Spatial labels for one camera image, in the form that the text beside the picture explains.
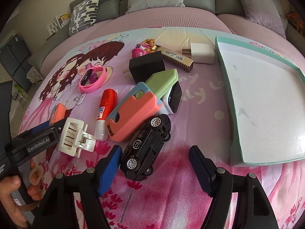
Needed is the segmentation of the white wall charger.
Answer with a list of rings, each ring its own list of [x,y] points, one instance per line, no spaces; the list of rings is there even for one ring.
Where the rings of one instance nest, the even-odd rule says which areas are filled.
[[[191,43],[189,49],[182,49],[182,54],[198,64],[213,64],[214,49],[209,44]]]

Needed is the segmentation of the dark blue cabinet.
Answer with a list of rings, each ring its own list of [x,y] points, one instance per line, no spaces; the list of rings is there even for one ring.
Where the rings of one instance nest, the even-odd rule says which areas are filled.
[[[31,86],[31,81],[26,75],[32,65],[28,62],[31,53],[22,37],[13,35],[4,45],[1,46],[1,64],[10,77],[25,92]]]

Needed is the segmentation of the white picture frame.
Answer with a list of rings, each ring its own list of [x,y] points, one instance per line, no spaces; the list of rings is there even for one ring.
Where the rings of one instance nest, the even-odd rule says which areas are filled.
[[[54,17],[54,20],[47,25],[47,31],[49,32],[50,36],[58,32],[65,25],[67,25],[69,21],[70,21],[69,13],[63,14],[60,17]]]

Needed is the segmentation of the pink waffle sofa cover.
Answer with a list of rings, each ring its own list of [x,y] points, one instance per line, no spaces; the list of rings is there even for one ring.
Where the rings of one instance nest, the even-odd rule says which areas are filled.
[[[122,31],[154,27],[197,27],[232,33],[268,46],[304,68],[304,39],[300,39],[300,46],[296,47],[293,39],[299,35],[291,26],[287,27],[286,38],[283,38],[238,15],[215,15],[207,10],[191,7],[164,7],[137,11],[114,20],[99,22],[72,37],[64,38],[61,33],[53,36],[56,47],[42,62],[40,72],[47,76],[68,51],[89,40]]]

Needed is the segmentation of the teal rimmed white tray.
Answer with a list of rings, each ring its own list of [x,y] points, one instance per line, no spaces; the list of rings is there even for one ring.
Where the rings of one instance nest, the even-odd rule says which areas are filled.
[[[271,165],[304,158],[304,72],[256,42],[216,37],[233,123],[230,163]]]

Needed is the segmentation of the orange red decoration bag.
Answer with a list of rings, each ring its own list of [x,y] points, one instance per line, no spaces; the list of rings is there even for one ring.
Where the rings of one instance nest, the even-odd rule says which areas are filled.
[[[292,27],[302,36],[304,36],[304,20],[301,18],[291,3],[289,4],[289,11],[285,17],[292,25]]]

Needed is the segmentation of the black white patterned pillow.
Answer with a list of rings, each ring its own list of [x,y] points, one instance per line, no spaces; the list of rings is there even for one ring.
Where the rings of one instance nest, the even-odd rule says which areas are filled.
[[[99,0],[84,0],[73,8],[69,36],[91,27],[97,21]]]

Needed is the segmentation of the white hair claw clip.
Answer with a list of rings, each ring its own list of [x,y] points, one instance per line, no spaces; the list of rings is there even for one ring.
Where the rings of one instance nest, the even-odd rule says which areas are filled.
[[[82,120],[68,117],[63,127],[58,150],[80,158],[81,151],[93,152],[96,145],[94,135],[87,133],[88,124]]]

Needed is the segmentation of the pink cartoon dog toy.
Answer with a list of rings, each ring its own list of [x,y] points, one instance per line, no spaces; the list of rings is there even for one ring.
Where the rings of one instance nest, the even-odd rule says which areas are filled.
[[[137,44],[136,47],[131,52],[131,58],[137,58],[146,54],[154,53],[157,50],[155,39],[146,39],[140,44]]]

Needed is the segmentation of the white smart watch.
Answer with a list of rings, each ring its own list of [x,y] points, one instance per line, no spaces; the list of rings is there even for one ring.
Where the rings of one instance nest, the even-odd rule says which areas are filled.
[[[158,111],[158,113],[167,115],[176,113],[180,104],[181,97],[182,89],[180,87],[179,81],[177,81],[161,98],[163,106]]]

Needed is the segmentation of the black power adapter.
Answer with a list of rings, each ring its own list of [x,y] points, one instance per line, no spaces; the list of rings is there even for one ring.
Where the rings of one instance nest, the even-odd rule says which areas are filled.
[[[146,82],[154,73],[165,71],[161,52],[130,59],[129,71],[136,84]]]

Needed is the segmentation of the pink fitness band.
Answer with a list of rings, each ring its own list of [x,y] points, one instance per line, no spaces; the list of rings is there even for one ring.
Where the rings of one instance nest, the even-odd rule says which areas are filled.
[[[82,93],[92,93],[102,86],[107,77],[107,70],[98,65],[88,68],[78,83]]]

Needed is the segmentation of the red glue bottle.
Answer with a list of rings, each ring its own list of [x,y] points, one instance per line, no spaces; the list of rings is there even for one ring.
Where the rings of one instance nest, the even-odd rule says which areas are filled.
[[[105,125],[106,118],[114,110],[116,106],[117,92],[111,88],[104,90],[98,108],[95,138],[105,141],[108,138],[108,130]]]

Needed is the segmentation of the gold patterned long box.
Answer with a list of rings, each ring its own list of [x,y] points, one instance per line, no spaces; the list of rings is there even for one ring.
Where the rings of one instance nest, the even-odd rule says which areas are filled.
[[[186,56],[183,56],[173,50],[156,45],[156,51],[160,51],[164,61],[179,67],[180,69],[189,73],[193,69],[194,61]]]

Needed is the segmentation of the black toy car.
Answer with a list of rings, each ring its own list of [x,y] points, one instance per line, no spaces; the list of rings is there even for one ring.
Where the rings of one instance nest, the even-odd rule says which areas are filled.
[[[153,163],[165,142],[171,139],[171,120],[166,114],[148,118],[123,152],[120,169],[125,177],[142,181],[153,173]]]

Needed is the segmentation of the grey purple right pillow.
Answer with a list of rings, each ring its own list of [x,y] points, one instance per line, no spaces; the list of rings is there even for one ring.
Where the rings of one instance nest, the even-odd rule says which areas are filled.
[[[240,0],[246,19],[286,38],[282,19],[272,0]]]

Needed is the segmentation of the grey sofa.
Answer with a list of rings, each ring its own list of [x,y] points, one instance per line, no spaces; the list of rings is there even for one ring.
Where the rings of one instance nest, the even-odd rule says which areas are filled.
[[[69,7],[74,8],[82,1],[84,0],[74,0],[70,3]],[[184,5],[184,7],[207,10],[215,15],[231,14],[246,19],[240,0],[184,0]],[[126,15],[128,10],[127,7],[128,0],[99,0],[96,24],[107,20],[114,20]],[[287,35],[287,27],[291,25],[286,20],[283,21],[283,25],[285,34]],[[70,37],[68,31],[69,27],[64,26],[55,35],[61,33],[64,34],[64,38],[68,38]],[[300,46],[300,39],[304,39],[299,33],[298,35],[298,38],[293,39],[296,47]],[[36,50],[29,59],[30,64],[39,70],[46,56],[56,47],[52,37]]]

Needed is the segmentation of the cartoon couple printed sheet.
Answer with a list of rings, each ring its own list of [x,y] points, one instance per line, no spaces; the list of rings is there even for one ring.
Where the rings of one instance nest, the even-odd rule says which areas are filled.
[[[111,72],[104,88],[112,88],[122,99],[133,87],[125,73],[131,48],[144,37],[170,46],[184,46],[188,39],[212,43],[215,35],[199,29],[163,28],[131,31],[126,39],[94,36],[75,39],[55,53],[51,72],[36,92],[20,125],[20,131],[47,121],[62,103],[71,117],[88,124],[94,132],[103,89],[81,94],[77,82],[83,64],[93,60]],[[111,228],[199,228],[207,214],[210,197],[200,187],[188,159],[189,148],[197,145],[203,154],[233,174],[253,172],[261,181],[274,209],[279,228],[298,228],[304,213],[304,161],[271,166],[236,168],[229,166],[229,108],[218,63],[197,64],[190,73],[180,71],[182,98],[172,123],[171,139],[164,144],[153,168],[143,181],[128,180],[118,171],[110,189],[100,199]]]

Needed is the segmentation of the green eraser block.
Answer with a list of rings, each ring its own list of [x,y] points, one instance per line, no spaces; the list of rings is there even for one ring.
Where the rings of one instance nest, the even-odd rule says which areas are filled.
[[[157,98],[162,98],[177,81],[177,69],[169,69],[152,74],[145,84]]]

